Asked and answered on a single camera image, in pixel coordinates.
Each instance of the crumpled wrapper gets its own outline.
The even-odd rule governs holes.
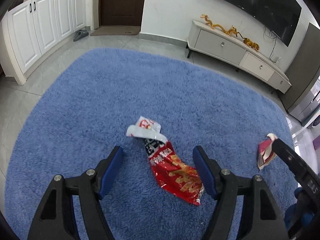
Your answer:
[[[265,166],[269,165],[269,163],[276,157],[276,154],[272,151],[272,143],[278,137],[273,133],[269,133],[267,137],[268,140],[259,143],[258,147],[259,170],[262,170]]]
[[[128,127],[126,135],[144,139],[151,169],[161,188],[199,206],[204,191],[200,176],[195,168],[182,162],[160,130],[160,124],[141,116]]]

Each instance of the metal screw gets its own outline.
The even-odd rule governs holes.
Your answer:
[[[61,176],[60,174],[58,174],[58,175],[54,176],[53,179],[54,179],[55,181],[59,181],[59,180],[62,179],[62,176]]]
[[[222,169],[222,170],[221,170],[221,173],[222,173],[223,175],[229,175],[229,174],[230,174],[230,171],[229,171],[228,169]]]
[[[89,176],[92,176],[93,174],[95,174],[95,172],[96,171],[94,169],[88,169],[86,174],[89,175]]]
[[[256,181],[262,181],[262,177],[261,177],[260,175],[255,175],[255,176],[254,176],[254,179],[255,179]]]

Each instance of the flat screen tv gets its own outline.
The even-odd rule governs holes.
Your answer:
[[[256,18],[278,36],[286,46],[289,46],[301,14],[301,6],[296,0],[226,1]]]

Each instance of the tv stand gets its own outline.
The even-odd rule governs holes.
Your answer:
[[[287,76],[270,59],[237,38],[204,23],[192,21],[186,49],[189,49],[187,58],[192,51],[215,57],[248,72],[282,93],[286,93],[291,86]]]

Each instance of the drawer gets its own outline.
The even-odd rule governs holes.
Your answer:
[[[277,72],[274,72],[273,75],[268,80],[268,83],[274,88],[280,90],[282,93],[286,93],[291,85],[284,80]]]
[[[247,58],[241,63],[241,66],[265,81],[268,81],[274,73],[273,69],[251,54],[248,54]]]
[[[245,49],[215,34],[201,30],[195,48],[223,58],[236,65],[243,58]]]

